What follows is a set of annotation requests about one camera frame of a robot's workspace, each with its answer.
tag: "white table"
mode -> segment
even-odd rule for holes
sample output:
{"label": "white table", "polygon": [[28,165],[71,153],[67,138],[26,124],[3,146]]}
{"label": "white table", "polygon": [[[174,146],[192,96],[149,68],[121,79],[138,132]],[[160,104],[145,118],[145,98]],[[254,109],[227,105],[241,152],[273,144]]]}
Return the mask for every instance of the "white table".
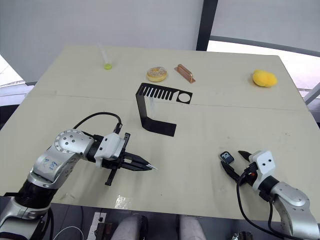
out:
{"label": "white table", "polygon": [[[95,112],[113,112],[131,133],[126,150],[158,170],[110,170],[81,160],[53,202],[104,208],[241,219],[236,185],[220,165],[229,151],[241,173],[247,163],[238,150],[271,150],[276,177],[301,189],[320,222],[320,131],[277,56],[106,47],[112,70],[94,46],[66,48],[0,131],[0,194],[18,191],[37,157],[55,136]],[[190,84],[175,70],[183,64],[194,74]],[[135,93],[146,71],[163,66],[159,85],[192,92],[191,104],[156,101],[155,118],[176,123],[175,136],[141,127]],[[251,81],[255,69],[273,72],[278,84],[262,88]],[[81,126],[107,135],[116,120],[97,116]],[[268,204],[248,185],[242,202],[251,219],[268,219]]]}

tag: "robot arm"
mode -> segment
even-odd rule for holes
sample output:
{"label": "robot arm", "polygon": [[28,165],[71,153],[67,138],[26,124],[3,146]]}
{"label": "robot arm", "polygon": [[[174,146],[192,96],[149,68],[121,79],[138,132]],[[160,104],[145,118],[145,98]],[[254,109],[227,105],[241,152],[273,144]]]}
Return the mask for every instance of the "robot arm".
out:
{"label": "robot arm", "polygon": [[246,175],[241,180],[234,169],[225,161],[221,161],[224,170],[240,185],[248,183],[259,192],[259,195],[272,200],[281,218],[281,225],[286,235],[318,240],[319,228],[316,219],[310,211],[310,200],[306,194],[285,182],[279,182],[274,175],[276,164],[270,151],[257,151],[250,154],[246,151],[239,153],[250,162],[245,170]]}
{"label": "robot arm", "polygon": [[34,233],[39,229],[42,217],[79,159],[93,162],[99,168],[111,169],[105,183],[109,186],[121,167],[132,171],[154,168],[141,157],[125,152],[129,133],[124,138],[116,132],[93,137],[76,129],[65,130],[56,136],[53,144],[36,160],[20,191],[13,194],[1,213],[0,239],[37,239]]}

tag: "yellow sponge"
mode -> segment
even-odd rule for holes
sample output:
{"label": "yellow sponge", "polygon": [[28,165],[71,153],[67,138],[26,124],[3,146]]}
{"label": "yellow sponge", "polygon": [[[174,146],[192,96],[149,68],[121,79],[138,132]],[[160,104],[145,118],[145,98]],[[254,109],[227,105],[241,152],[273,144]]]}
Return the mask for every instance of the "yellow sponge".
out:
{"label": "yellow sponge", "polygon": [[268,71],[255,70],[252,75],[255,84],[261,87],[271,87],[278,83],[277,77]]}

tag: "donut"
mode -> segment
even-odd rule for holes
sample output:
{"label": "donut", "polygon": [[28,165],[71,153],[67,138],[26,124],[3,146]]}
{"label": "donut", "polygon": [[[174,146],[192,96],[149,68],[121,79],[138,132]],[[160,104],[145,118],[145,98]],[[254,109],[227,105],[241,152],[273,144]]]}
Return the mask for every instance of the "donut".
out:
{"label": "donut", "polygon": [[149,81],[157,83],[165,80],[167,75],[167,70],[162,66],[152,67],[146,72],[146,77]]}

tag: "tabletop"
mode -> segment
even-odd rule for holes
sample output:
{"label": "tabletop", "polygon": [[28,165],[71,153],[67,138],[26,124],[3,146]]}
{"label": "tabletop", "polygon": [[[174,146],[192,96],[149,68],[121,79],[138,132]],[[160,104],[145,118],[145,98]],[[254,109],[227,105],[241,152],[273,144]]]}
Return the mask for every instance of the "tabletop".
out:
{"label": "tabletop", "polygon": [[[238,150],[270,150],[275,178],[301,189],[320,222],[320,131],[278,56],[105,47],[112,69],[103,69],[95,46],[67,47],[0,131],[0,194],[18,191],[29,170],[56,135],[95,112],[121,117],[120,135],[130,133],[126,151],[158,170],[120,169],[111,186],[108,169],[79,161],[53,202],[103,208],[241,219],[236,185],[223,171],[219,154],[228,151],[241,173]],[[188,83],[175,70],[183,64],[194,75]],[[155,119],[176,123],[174,137],[142,128],[135,93],[151,67],[163,66],[161,86],[192,92],[190,104],[157,100]],[[255,69],[274,73],[271,88],[252,83]],[[81,130],[107,135],[116,120],[97,116]],[[241,189],[251,219],[266,220],[269,206],[251,187]]]}

